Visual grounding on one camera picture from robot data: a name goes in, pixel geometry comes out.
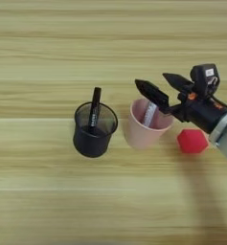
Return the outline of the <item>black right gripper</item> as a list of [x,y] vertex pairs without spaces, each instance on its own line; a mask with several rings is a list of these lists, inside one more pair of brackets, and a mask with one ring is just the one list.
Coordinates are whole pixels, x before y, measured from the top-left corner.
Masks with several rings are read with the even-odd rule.
[[169,97],[151,82],[136,79],[135,84],[139,92],[156,104],[161,112],[172,114],[182,123],[193,123],[205,133],[211,134],[227,115],[227,107],[211,98],[202,99],[196,93],[191,93],[193,83],[180,75],[164,73],[163,77],[175,90],[190,94],[179,93],[180,103],[169,106]]

